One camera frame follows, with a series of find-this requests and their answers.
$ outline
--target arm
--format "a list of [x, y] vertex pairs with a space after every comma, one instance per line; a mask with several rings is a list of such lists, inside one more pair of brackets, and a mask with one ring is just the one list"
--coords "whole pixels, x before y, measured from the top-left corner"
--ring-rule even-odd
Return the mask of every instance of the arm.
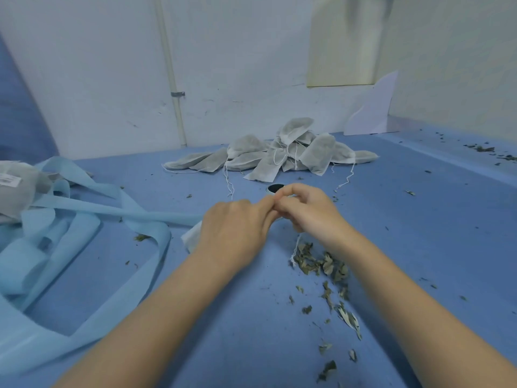
[[275, 209], [350, 266], [426, 388], [504, 388], [517, 369], [350, 226], [326, 194], [303, 184], [275, 195]]
[[264, 245], [273, 204], [267, 196], [210, 208], [195, 252], [54, 388], [154, 386], [199, 315]]

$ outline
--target white label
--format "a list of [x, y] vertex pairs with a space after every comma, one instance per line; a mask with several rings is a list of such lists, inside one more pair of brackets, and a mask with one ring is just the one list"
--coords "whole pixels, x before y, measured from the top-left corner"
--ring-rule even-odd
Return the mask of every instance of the white label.
[[0, 173], [0, 185], [16, 188], [22, 179], [15, 175]]

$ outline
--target forearm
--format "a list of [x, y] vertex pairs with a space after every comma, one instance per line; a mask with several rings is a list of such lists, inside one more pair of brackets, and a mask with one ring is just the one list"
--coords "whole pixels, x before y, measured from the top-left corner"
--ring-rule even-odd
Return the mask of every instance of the forearm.
[[152, 387], [196, 319], [233, 276], [191, 254], [55, 385]]
[[420, 382], [434, 387], [507, 387], [514, 366], [464, 326], [351, 227], [341, 256], [350, 265], [408, 357]]

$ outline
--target pipe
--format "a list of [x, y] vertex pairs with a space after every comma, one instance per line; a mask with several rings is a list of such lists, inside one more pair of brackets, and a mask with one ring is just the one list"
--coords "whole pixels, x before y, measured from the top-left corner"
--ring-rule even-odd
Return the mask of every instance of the pipe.
[[[163, 18], [163, 7], [161, 0], [153, 0], [156, 10], [156, 19], [158, 20], [158, 29], [160, 31], [160, 41], [165, 57], [165, 67], [167, 69], [167, 78], [169, 79], [169, 89], [171, 92], [177, 92], [176, 79], [174, 78], [174, 68], [172, 67], [171, 49], [169, 48], [169, 40], [167, 38], [167, 29], [165, 28], [165, 20]], [[178, 128], [179, 142], [181, 147], [187, 147], [187, 137], [183, 127], [183, 118], [181, 116], [181, 108], [179, 107], [179, 98], [172, 97], [172, 105], [176, 114], [176, 126]]]

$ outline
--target blue curtain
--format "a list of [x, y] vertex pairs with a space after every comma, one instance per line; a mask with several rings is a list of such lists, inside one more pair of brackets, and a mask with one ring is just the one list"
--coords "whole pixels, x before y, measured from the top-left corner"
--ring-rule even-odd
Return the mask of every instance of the blue curtain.
[[54, 139], [0, 37], [0, 160], [35, 164], [54, 155]]

